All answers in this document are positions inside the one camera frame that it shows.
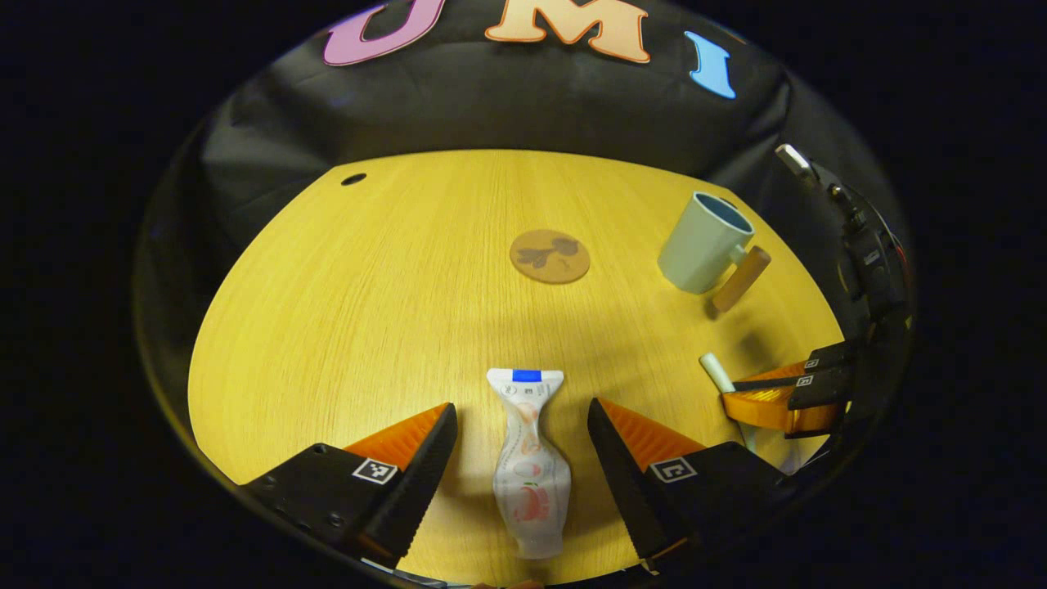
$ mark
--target cork coaster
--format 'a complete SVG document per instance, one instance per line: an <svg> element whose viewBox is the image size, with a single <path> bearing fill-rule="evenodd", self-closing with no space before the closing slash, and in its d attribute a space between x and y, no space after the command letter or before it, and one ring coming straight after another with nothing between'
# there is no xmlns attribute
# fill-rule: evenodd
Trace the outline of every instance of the cork coaster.
<svg viewBox="0 0 1047 589"><path fill-rule="evenodd" d="M588 250L565 232L536 229L521 233L509 256L524 275L548 284L574 281L588 271Z"/></svg>

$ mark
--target foam letter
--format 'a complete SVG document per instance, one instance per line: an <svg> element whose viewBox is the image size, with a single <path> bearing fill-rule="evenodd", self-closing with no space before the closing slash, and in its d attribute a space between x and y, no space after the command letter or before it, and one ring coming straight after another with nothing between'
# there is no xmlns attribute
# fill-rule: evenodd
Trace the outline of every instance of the foam letter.
<svg viewBox="0 0 1047 589"><path fill-rule="evenodd" d="M331 27L331 39L324 48L324 62L328 65L350 65L410 45L437 24L444 0L415 0L407 21L399 30L381 39L364 41L363 31L371 17L384 10L385 6L387 4L375 6Z"/></svg>
<svg viewBox="0 0 1047 589"><path fill-rule="evenodd" d="M582 6L572 0L506 0L502 22L488 28L485 35L492 41L541 41L545 31L534 24L538 13L567 45L599 24L600 33L589 40L591 47L630 62L651 61L650 53L644 50L640 27L647 13L621 0L593 0Z"/></svg>
<svg viewBox="0 0 1047 589"><path fill-rule="evenodd" d="M694 48L698 51L698 69L691 72L691 80L710 92L725 98L734 98L737 94L727 78L727 60L731 58L731 53L690 30L685 30L684 35L694 42Z"/></svg>

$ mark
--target mug handle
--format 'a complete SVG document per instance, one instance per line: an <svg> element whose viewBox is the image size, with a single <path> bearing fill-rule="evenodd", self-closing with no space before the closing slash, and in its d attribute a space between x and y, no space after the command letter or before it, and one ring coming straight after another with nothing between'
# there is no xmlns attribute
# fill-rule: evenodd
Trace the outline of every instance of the mug handle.
<svg viewBox="0 0 1047 589"><path fill-rule="evenodd" d="M742 294L749 290L749 287L756 281L756 278L760 277L763 270L771 263L771 254L764 251L759 245L754 245L749 253L745 253L741 262L738 263L738 269L734 270L731 277L727 279L723 287L719 289L716 296L713 297L713 307L716 311L726 314L741 299Z"/></svg>

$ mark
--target white toothpaste tube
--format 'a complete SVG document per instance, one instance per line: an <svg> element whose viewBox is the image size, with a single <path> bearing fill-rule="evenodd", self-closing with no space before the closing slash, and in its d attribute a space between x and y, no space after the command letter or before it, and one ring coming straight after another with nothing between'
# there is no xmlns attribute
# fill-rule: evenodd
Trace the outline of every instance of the white toothpaste tube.
<svg viewBox="0 0 1047 589"><path fill-rule="evenodd" d="M563 383L559 370L492 368L487 381L506 408L506 443L494 470L494 499L521 559L563 551L571 468L538 432L538 416Z"/></svg>

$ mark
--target table surface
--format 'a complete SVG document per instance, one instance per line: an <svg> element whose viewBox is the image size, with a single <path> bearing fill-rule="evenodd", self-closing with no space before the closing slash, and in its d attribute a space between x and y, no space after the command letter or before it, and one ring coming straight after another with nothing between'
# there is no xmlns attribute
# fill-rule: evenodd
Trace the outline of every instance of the table surface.
<svg viewBox="0 0 1047 589"><path fill-rule="evenodd" d="M678 290L656 263L695 189L734 203L773 257L718 318L715 289ZM554 285L517 271L509 246L536 228L578 237L588 272ZM562 153L399 155L332 168L244 251L200 330L190 413L201 450L245 483L308 445L344 447L452 402L459 439L398 568L453 583L564 583L639 562L588 438L593 397L706 446L740 443L698 357L714 353L741 379L842 340L800 260L722 187ZM564 550L548 561L515 557L495 505L506 415L489 368L565 376L541 418L573 474ZM761 430L757 453L788 472L824 439Z"/></svg>

